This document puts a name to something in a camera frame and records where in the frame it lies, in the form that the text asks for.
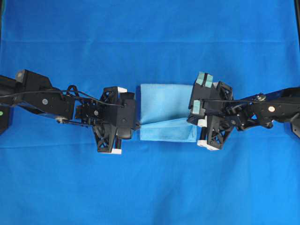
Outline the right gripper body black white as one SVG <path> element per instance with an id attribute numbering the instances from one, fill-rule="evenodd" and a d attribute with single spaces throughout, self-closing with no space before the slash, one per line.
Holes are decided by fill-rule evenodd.
<path id="1" fill-rule="evenodd" d="M 209 98 L 232 99 L 233 89 L 224 82 L 214 82 Z M 199 147 L 208 150 L 220 150 L 235 125 L 231 123 L 230 115 L 211 114 L 211 111 L 206 108 L 206 104 L 202 105 L 200 115 L 194 115 L 190 112 L 187 122 L 201 128 L 200 137 L 197 140 Z"/>

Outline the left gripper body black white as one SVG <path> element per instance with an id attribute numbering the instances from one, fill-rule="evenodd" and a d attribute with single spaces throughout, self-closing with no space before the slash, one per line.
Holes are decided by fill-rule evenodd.
<path id="1" fill-rule="evenodd" d="M 92 127 L 99 153 L 122 153 L 117 136 L 117 110 L 122 107 L 120 94 L 126 92 L 126 88 L 117 86 L 104 88 L 100 99 L 83 98 L 75 109 L 75 119 Z"/>

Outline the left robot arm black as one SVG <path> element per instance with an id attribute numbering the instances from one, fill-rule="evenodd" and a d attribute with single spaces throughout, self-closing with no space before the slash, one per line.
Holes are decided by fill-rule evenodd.
<path id="1" fill-rule="evenodd" d="M 134 93 L 117 86 L 105 88 L 100 99 L 75 85 L 60 90 L 48 77 L 24 69 L 14 79 L 0 77 L 0 132 L 11 123 L 11 108 L 19 106 L 60 124 L 92 127 L 97 151 L 118 154 L 122 140 L 132 137 L 131 120 L 121 110 L 134 98 Z"/>

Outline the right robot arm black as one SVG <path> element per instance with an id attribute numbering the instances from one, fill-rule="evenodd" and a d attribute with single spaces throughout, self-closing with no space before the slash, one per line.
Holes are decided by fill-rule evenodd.
<path id="1" fill-rule="evenodd" d="M 261 126 L 273 127 L 273 121 L 290 123 L 300 135 L 300 89 L 287 88 L 268 94 L 259 93 L 235 100 L 233 90 L 224 82 L 207 87 L 195 82 L 187 122 L 201 128 L 197 145 L 209 150 L 222 149 L 230 133 Z"/>

